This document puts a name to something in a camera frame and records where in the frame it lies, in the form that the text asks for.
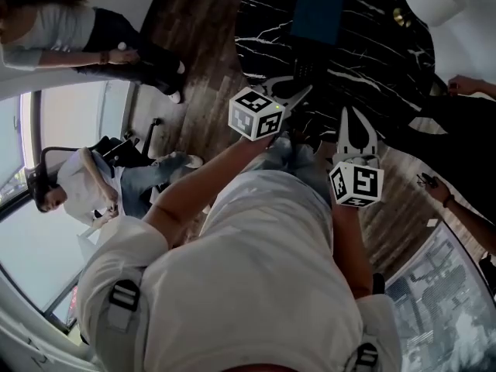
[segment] wooden floor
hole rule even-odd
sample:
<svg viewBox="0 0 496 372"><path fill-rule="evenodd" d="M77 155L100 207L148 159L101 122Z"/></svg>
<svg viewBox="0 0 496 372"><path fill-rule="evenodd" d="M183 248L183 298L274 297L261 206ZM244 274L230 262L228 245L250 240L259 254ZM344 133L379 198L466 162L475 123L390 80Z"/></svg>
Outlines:
<svg viewBox="0 0 496 372"><path fill-rule="evenodd" d="M188 78L181 105L173 105L147 86L136 93L131 122L135 133L144 138L152 118L164 121L154 133L150 156L183 150L210 160L236 138L226 123L229 98L247 85L233 41L239 2L157 0L157 9L148 20L150 36L155 43L179 54L188 69ZM440 131L427 119L418 127ZM429 168L385 146L381 155L385 169L383 202L362 212L367 249L376 270L390 277L405 263L429 237L429 219L444 218L478 260L483 250L449 212L417 185L416 174L429 173ZM187 238L195 237L203 220L204 216L197 218Z"/></svg>

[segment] white sneaker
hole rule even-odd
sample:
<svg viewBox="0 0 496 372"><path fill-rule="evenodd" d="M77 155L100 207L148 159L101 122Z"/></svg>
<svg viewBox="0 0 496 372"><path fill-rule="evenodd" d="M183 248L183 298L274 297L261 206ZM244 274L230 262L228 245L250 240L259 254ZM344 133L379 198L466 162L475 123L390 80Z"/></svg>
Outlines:
<svg viewBox="0 0 496 372"><path fill-rule="evenodd" d="M177 69L177 74L183 74L185 71L186 71L186 67L181 61L179 61L179 68Z"/></svg>
<svg viewBox="0 0 496 372"><path fill-rule="evenodd" d="M195 156L194 154L188 154L188 156L190 158L190 162L189 164L186 164L186 167L196 170L203 165L203 159L201 157Z"/></svg>
<svg viewBox="0 0 496 372"><path fill-rule="evenodd" d="M179 91L175 91L175 93L168 95L168 97L175 104L181 103L181 93Z"/></svg>

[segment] black pants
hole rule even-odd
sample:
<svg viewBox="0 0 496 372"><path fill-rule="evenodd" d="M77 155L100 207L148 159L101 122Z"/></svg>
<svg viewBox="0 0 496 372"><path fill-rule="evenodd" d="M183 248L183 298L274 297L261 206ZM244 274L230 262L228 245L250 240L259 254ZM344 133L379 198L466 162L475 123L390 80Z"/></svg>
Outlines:
<svg viewBox="0 0 496 372"><path fill-rule="evenodd" d="M447 134L408 126L384 128L385 143L417 157L442 175L486 219L496 224L496 103L485 98L431 97L421 117L435 119Z"/></svg>
<svg viewBox="0 0 496 372"><path fill-rule="evenodd" d="M74 69L78 73L151 85L165 95L171 95L179 89L179 58L174 53L147 40L124 16L106 9L96 9L95 26L83 51L94 53L114 50L121 42L130 49L138 50L141 61L137 64L88 65Z"/></svg>

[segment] hand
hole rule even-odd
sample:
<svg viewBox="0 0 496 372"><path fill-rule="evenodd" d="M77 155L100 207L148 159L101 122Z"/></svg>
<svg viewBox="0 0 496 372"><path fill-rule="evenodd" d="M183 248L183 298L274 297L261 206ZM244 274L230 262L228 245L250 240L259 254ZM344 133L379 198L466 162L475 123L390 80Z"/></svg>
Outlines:
<svg viewBox="0 0 496 372"><path fill-rule="evenodd" d="M448 81L449 93L451 95L472 95L481 89L482 80L475 78L456 76Z"/></svg>
<svg viewBox="0 0 496 372"><path fill-rule="evenodd" d="M108 62L114 65L135 64L140 61L140 56L136 50L117 50L108 53Z"/></svg>
<svg viewBox="0 0 496 372"><path fill-rule="evenodd" d="M437 183L437 188L431 188L428 184L426 184L425 190L438 202L444 202L451 194L451 191L438 177L434 177L433 179Z"/></svg>
<svg viewBox="0 0 496 372"><path fill-rule="evenodd" d="M117 208L107 209L107 211L105 211L105 217L107 218L107 221L109 221L110 219L114 219L117 216L119 216L119 210Z"/></svg>

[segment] white cube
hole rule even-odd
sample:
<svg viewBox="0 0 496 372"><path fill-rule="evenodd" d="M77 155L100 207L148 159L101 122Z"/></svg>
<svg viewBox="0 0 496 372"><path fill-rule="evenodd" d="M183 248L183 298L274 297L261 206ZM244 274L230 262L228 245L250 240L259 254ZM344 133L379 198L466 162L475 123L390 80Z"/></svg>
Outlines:
<svg viewBox="0 0 496 372"><path fill-rule="evenodd" d="M250 140L278 133L285 107L264 94L244 88L229 100L229 126Z"/></svg>
<svg viewBox="0 0 496 372"><path fill-rule="evenodd" d="M367 207L381 199L384 170L341 161L329 176L338 204Z"/></svg>

